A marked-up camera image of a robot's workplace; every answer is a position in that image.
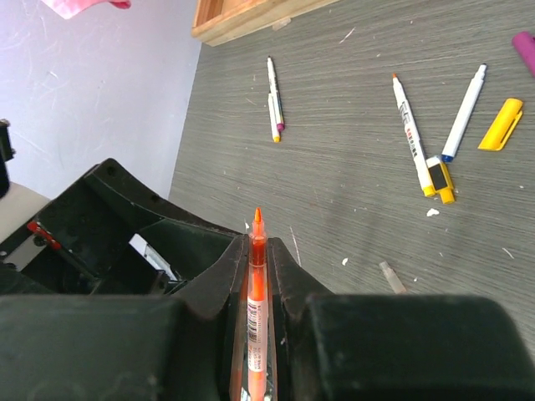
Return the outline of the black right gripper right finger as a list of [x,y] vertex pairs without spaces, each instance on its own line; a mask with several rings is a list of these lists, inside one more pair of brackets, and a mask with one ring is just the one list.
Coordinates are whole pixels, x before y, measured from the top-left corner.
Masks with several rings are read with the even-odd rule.
[[306,272],[279,238],[267,242],[273,383],[279,400],[318,400],[318,347],[309,298],[330,290]]

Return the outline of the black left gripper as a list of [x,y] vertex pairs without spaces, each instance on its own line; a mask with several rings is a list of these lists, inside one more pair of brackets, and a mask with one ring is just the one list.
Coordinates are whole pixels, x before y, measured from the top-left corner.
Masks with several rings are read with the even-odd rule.
[[1,293],[172,294],[237,235],[165,200],[107,159],[8,230]]

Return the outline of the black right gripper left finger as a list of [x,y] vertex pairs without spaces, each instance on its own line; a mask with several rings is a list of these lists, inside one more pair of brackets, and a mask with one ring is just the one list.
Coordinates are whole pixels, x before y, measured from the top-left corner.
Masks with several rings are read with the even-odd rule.
[[245,368],[248,239],[177,293],[183,308],[171,347],[172,400],[238,400]]

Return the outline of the orange highlighter pen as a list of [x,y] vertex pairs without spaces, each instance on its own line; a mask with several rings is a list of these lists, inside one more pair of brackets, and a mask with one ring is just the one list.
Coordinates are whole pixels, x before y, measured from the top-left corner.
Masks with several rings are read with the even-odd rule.
[[264,400],[268,372],[268,236],[257,207],[249,232],[247,277],[247,391],[251,400]]

